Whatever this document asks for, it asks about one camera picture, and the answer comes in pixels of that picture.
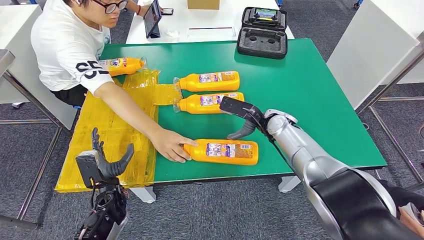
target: orange bottle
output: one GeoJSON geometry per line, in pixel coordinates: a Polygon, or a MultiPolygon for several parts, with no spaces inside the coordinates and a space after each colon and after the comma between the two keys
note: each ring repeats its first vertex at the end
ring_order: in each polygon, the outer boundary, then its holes
{"type": "Polygon", "coordinates": [[[176,107],[180,111],[189,112],[191,114],[222,114],[220,104],[223,97],[229,97],[240,101],[245,101],[245,97],[241,92],[215,93],[205,95],[191,95],[181,99],[176,107]]]}
{"type": "Polygon", "coordinates": [[[142,58],[133,58],[133,57],[123,57],[123,58],[114,58],[108,60],[100,60],[98,64],[112,77],[123,75],[123,74],[134,74],[138,70],[145,68],[147,66],[147,60],[145,57],[142,58]]]}
{"type": "Polygon", "coordinates": [[[239,89],[240,77],[236,71],[223,71],[205,74],[189,74],[175,77],[174,84],[190,92],[235,91],[239,89]]]}
{"type": "Polygon", "coordinates": [[[259,149],[254,141],[197,139],[198,146],[184,144],[183,149],[197,162],[255,165],[259,149]]]}

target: smartphone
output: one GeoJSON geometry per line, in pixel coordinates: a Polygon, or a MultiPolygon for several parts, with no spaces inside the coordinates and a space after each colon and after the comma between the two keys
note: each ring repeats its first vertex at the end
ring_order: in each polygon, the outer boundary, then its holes
{"type": "Polygon", "coordinates": [[[174,14],[173,8],[162,8],[162,9],[163,9],[162,15],[172,15],[172,14],[174,14]]]}
{"type": "Polygon", "coordinates": [[[268,8],[256,8],[256,14],[260,20],[273,21],[273,17],[277,16],[277,11],[268,8]]]}

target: young man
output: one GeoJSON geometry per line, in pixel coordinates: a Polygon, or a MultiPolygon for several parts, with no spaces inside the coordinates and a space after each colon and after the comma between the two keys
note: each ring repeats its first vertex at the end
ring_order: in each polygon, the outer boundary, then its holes
{"type": "Polygon", "coordinates": [[[82,106],[90,91],[148,137],[161,155],[184,163],[191,158],[181,144],[197,143],[159,126],[97,62],[105,44],[111,42],[109,28],[115,27],[125,7],[143,16],[149,6],[138,6],[132,0],[48,0],[31,33],[39,78],[69,105],[82,106]]]}

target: glasses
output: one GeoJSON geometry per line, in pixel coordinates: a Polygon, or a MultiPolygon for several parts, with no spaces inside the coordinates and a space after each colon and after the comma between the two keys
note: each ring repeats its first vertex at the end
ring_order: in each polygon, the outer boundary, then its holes
{"type": "Polygon", "coordinates": [[[104,12],[106,14],[113,13],[116,8],[118,8],[119,10],[124,9],[127,6],[127,3],[128,3],[128,0],[123,0],[123,1],[120,1],[118,3],[109,3],[109,4],[103,4],[99,0],[93,0],[93,1],[98,3],[99,5],[101,5],[102,7],[104,7],[104,12]]]}

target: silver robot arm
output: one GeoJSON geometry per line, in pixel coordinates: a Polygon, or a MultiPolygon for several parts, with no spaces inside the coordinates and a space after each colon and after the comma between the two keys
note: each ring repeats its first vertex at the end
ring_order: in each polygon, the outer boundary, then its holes
{"type": "Polygon", "coordinates": [[[287,157],[287,164],[302,181],[307,198],[319,215],[325,230],[333,239],[344,239],[344,234],[335,216],[312,186],[316,186],[347,170],[356,172],[368,181],[379,193],[390,214],[396,217],[393,199],[375,178],[330,156],[311,136],[295,126],[297,119],[293,116],[274,109],[267,110],[264,116],[269,118],[266,130],[273,136],[281,151],[287,157]]]}
{"type": "Polygon", "coordinates": [[[245,119],[229,139],[242,138],[257,128],[276,147],[303,183],[318,219],[333,239],[421,239],[396,219],[392,197],[375,178],[329,155],[297,126],[295,117],[274,109],[262,113],[250,103],[229,97],[222,99],[219,108],[245,119]]]}

